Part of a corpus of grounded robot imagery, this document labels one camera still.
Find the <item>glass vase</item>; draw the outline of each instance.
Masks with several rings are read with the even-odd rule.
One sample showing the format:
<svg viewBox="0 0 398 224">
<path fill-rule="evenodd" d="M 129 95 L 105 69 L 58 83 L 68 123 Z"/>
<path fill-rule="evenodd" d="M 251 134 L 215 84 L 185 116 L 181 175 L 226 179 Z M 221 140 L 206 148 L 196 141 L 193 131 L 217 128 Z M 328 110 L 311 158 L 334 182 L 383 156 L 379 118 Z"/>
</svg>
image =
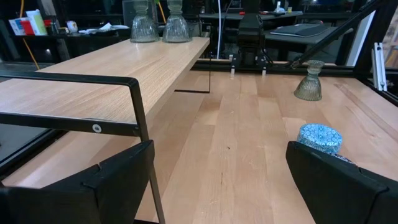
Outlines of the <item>glass vase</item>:
<svg viewBox="0 0 398 224">
<path fill-rule="evenodd" d="M 308 61 L 308 75 L 298 84 L 294 95 L 307 101 L 318 101 L 322 99 L 321 82 L 318 75 L 325 63 L 318 60 Z"/>
<path fill-rule="evenodd" d="M 170 9 L 170 16 L 163 33 L 163 42 L 184 43 L 191 41 L 188 24 L 182 17 L 182 0 L 167 0 L 167 6 Z"/>
<path fill-rule="evenodd" d="M 160 37 L 156 26 L 147 15 L 148 0 L 133 0 L 137 15 L 132 21 L 131 38 L 133 43 L 149 43 L 159 41 Z"/>
</svg>

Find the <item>blue patterned cup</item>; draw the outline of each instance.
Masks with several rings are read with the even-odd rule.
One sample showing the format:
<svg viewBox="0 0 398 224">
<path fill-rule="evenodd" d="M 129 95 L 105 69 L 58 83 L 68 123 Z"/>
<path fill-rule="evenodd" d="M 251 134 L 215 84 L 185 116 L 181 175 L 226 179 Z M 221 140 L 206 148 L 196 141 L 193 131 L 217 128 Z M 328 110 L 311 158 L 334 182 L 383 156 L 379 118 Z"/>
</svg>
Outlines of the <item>blue patterned cup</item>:
<svg viewBox="0 0 398 224">
<path fill-rule="evenodd" d="M 338 131 L 326 125 L 305 124 L 300 128 L 297 141 L 321 152 L 337 154 L 343 143 L 343 137 Z"/>
</svg>

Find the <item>cable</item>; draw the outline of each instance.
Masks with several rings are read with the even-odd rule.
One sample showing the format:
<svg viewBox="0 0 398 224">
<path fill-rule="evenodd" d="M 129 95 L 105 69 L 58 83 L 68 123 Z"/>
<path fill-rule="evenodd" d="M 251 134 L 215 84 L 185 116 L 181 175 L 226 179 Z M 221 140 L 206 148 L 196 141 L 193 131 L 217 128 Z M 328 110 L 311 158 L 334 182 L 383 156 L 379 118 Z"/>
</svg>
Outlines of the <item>cable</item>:
<svg viewBox="0 0 398 224">
<path fill-rule="evenodd" d="M 22 15 L 23 15 L 23 13 L 24 13 L 24 6 L 25 6 L 25 1 L 24 1 L 24 0 L 21 0 L 21 11 L 19 12 L 19 17 L 20 17 L 20 18 L 22 18 Z M 39 65 L 37 64 L 36 59 L 35 59 L 35 57 L 33 56 L 32 51 L 31 51 L 30 48 L 29 48 L 29 45 L 27 45 L 27 42 L 26 42 L 25 38 L 22 38 L 22 40 L 23 40 L 24 43 L 25 43 L 25 46 L 26 46 L 26 48 L 27 48 L 27 51 L 28 51 L 29 54 L 30 54 L 30 57 L 32 58 L 33 62 L 35 63 L 36 68 L 37 68 L 38 70 L 40 70 L 40 67 L 39 67 Z"/>
<path fill-rule="evenodd" d="M 166 23 L 166 17 L 164 17 L 163 8 L 162 5 L 160 4 L 160 1 L 157 4 L 159 5 L 160 12 L 162 13 L 163 22 Z"/>
<path fill-rule="evenodd" d="M 221 43 L 221 0 L 218 0 L 218 45 L 217 45 L 217 59 L 220 59 L 220 43 Z"/>
</svg>

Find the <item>wood grain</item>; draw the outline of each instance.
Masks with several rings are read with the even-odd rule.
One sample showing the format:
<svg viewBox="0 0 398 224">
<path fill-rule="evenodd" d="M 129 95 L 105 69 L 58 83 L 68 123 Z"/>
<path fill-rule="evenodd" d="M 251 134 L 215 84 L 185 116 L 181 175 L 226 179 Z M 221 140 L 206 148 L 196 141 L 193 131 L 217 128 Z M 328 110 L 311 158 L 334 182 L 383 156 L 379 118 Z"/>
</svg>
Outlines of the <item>wood grain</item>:
<svg viewBox="0 0 398 224">
<path fill-rule="evenodd" d="M 150 120 L 208 44 L 199 37 L 183 44 L 126 40 L 40 72 L 134 77 Z M 114 85 L 13 79 L 0 83 L 0 111 L 135 122 L 128 88 Z"/>
<path fill-rule="evenodd" d="M 196 81 L 183 85 L 194 87 L 205 75 L 195 73 Z M 247 75 L 214 72 L 212 78 L 209 95 L 173 93 L 149 131 L 168 223 L 314 223 L 285 160 L 288 141 L 305 123 L 337 129 L 342 155 L 398 180 L 398 143 L 390 135 L 398 130 L 398 109 L 359 81 L 322 77 L 322 100 L 307 102 L 293 95 L 303 77 L 255 76 L 253 83 Z M 41 187 L 136 141 L 69 133 L 4 184 Z M 156 221 L 149 188 L 137 217 Z"/>
</svg>

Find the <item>white cable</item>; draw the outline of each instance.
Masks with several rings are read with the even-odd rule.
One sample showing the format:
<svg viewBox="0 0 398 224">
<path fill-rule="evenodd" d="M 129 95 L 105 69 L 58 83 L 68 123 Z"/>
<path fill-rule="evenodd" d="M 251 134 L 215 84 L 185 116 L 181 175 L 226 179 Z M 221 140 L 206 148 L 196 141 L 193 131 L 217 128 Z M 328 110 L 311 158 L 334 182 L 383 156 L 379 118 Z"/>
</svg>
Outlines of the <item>white cable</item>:
<svg viewBox="0 0 398 224">
<path fill-rule="evenodd" d="M 221 0 L 218 0 L 218 45 L 217 45 L 217 59 L 220 59 L 220 43 L 221 43 Z"/>
</svg>

